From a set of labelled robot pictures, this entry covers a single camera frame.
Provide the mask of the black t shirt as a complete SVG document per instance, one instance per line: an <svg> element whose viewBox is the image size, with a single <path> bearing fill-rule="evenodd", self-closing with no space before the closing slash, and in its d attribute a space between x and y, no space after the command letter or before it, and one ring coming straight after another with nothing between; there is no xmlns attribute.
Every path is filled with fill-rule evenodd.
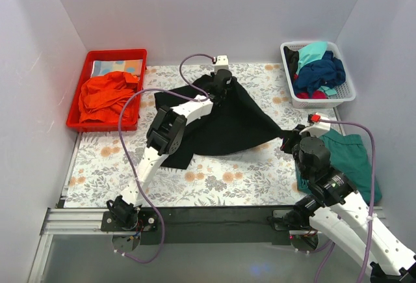
<svg viewBox="0 0 416 283"><path fill-rule="evenodd" d="M290 130L281 129L264 113L233 77L226 97L214 105L211 114L193 121L185 128L178 150L162 166L185 170L195 154L234 154L276 138L287 138L290 133Z"/></svg>

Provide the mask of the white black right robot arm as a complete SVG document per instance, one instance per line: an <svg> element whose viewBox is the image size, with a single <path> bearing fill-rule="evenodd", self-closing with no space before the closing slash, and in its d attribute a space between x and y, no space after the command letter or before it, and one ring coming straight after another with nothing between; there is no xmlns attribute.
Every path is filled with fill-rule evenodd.
<svg viewBox="0 0 416 283"><path fill-rule="evenodd" d="M310 195L298 201L276 222L324 234L361 266L371 282L414 282L415 252L407 248L376 216L347 175L330 162L330 151L319 138L328 121L297 125L284 138L281 151L291 154Z"/></svg>

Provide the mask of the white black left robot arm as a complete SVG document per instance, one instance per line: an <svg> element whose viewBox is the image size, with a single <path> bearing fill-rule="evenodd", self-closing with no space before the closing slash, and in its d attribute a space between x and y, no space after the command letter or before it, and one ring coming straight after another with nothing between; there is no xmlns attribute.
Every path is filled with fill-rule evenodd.
<svg viewBox="0 0 416 283"><path fill-rule="evenodd" d="M213 94L211 95L197 95L190 98L175 92L168 92L187 102L175 107L163 105L157 111L146 134L146 148L138 168L131 164L133 180L115 200L107 201L110 215L106 220L107 223L113 222L125 231L143 230L145 222L139 218L138 212L143 203L152 205L144 190L167 157L179 149L186 126L211 113L214 101L223 95L231 84L231 79L232 74L229 70L220 69L213 75Z"/></svg>

